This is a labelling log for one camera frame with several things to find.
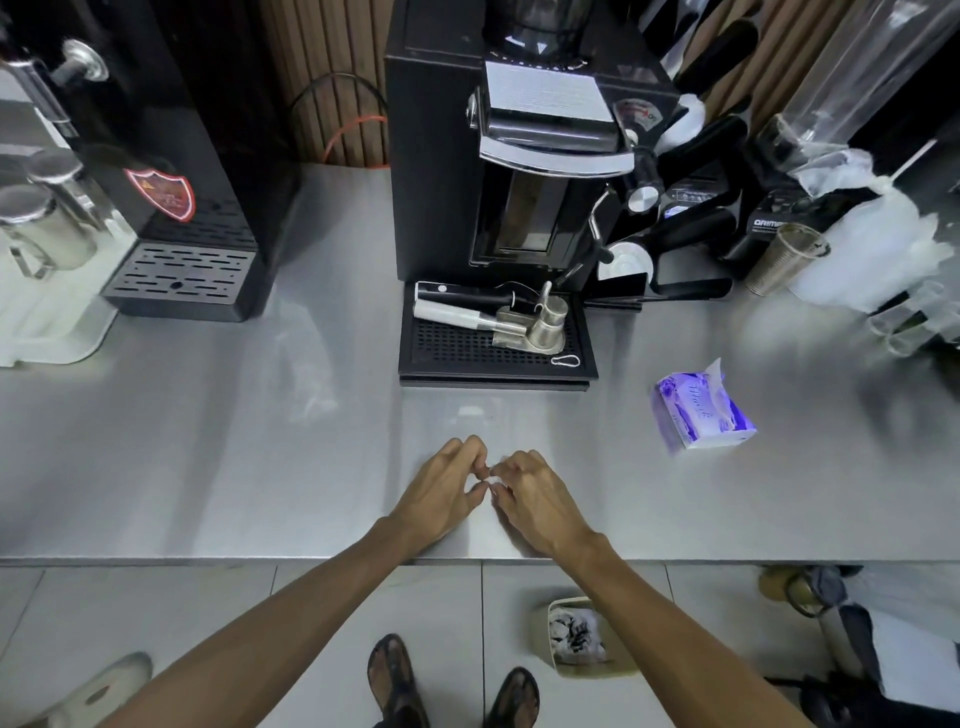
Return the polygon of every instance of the tissue box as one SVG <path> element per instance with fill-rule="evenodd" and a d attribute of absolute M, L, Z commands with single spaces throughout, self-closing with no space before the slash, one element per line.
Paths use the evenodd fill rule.
<path fill-rule="evenodd" d="M 756 434 L 723 387 L 720 359 L 705 372 L 667 376 L 657 388 L 687 449 L 739 445 Z"/>

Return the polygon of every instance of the stainless steel counter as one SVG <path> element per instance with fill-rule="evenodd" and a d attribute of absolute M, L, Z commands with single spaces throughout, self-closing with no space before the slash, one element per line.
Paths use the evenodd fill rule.
<path fill-rule="evenodd" d="M 312 168 L 264 314 L 120 317 L 66 367 L 0 371 L 0 560 L 320 558 L 476 432 L 539 449 L 622 555 L 960 560 L 960 404 L 789 294 L 588 316 L 586 393 L 401 389 L 389 172 Z M 723 356 L 759 433 L 671 454 L 662 376 Z M 528 555 L 483 506 L 427 556 Z"/>

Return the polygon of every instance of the drip tray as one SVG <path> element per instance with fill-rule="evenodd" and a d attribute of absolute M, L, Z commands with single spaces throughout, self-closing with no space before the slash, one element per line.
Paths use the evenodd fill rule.
<path fill-rule="evenodd" d="M 264 276 L 255 251 L 141 240 L 103 296 L 131 316 L 243 321 Z"/>
<path fill-rule="evenodd" d="M 400 384 L 419 387 L 477 389 L 586 390 L 597 379 L 596 363 L 584 309 L 566 297 L 566 346 L 554 356 L 576 354 L 580 366 L 551 364 L 552 356 L 503 349 L 493 345 L 492 331 L 474 331 L 415 319 L 414 284 L 403 290 L 400 334 Z"/>

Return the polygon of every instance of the brand logo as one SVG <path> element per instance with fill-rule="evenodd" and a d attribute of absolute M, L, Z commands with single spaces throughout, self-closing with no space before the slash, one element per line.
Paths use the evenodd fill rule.
<path fill-rule="evenodd" d="M 197 211 L 193 187 L 186 177 L 156 169 L 125 169 L 124 173 L 151 205 L 174 220 L 188 223 Z"/>

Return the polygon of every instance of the floor tile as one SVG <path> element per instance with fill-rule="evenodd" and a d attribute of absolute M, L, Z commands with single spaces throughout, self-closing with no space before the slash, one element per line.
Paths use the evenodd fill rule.
<path fill-rule="evenodd" d="M 0 569 L 0 656 L 3 655 L 43 569 Z"/>
<path fill-rule="evenodd" d="M 674 601 L 765 676 L 825 676 L 830 657 L 816 619 L 770 601 L 759 567 L 668 566 Z"/>
<path fill-rule="evenodd" d="M 0 728 L 145 651 L 154 674 L 270 593 L 276 567 L 48 569 L 0 661 Z"/>
<path fill-rule="evenodd" d="M 308 568 L 281 564 L 275 590 Z M 478 726 L 481 627 L 479 565 L 400 567 L 353 613 L 261 728 L 373 726 L 380 714 L 367 684 L 367 660 L 390 632 L 410 651 L 431 724 Z"/>
<path fill-rule="evenodd" d="M 653 587 L 669 596 L 663 565 L 635 567 Z M 583 728 L 602 718 L 604 725 L 642 725 L 669 728 L 653 691 L 640 676 L 605 680 L 570 680 L 533 655 L 529 643 L 530 613 L 553 599 L 581 592 L 553 565 L 485 565 L 484 662 L 487 705 L 492 705 L 503 678 L 512 667 L 529 669 L 540 687 L 538 725 Z"/>

